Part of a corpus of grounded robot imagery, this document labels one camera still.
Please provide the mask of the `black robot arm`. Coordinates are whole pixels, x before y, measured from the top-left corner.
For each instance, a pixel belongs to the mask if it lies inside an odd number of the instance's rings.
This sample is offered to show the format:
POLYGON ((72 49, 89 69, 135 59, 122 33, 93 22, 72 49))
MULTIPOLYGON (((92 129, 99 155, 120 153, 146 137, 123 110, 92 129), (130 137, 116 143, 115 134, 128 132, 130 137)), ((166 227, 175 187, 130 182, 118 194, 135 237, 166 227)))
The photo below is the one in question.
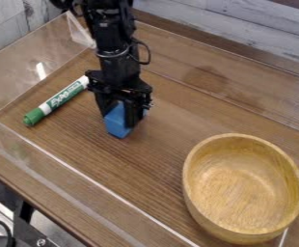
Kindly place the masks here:
POLYGON ((148 45, 135 36, 134 0, 80 0, 81 16, 96 43, 100 70, 87 70, 88 89, 107 117, 124 105, 123 120, 134 128, 151 108, 152 87, 140 78, 140 67, 151 63, 148 45))

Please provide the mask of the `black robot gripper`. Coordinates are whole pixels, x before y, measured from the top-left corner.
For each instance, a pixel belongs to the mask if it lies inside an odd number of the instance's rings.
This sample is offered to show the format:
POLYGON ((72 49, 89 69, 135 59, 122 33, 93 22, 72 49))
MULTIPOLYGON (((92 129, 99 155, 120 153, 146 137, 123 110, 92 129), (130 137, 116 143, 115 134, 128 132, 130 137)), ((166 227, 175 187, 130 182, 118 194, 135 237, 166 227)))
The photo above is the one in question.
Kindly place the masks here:
POLYGON ((102 116, 124 102, 126 124, 134 128, 151 108, 152 87, 140 79, 140 66, 147 63, 139 60, 138 51, 119 53, 96 52, 100 69, 87 70, 88 89, 95 94, 95 101, 102 116))

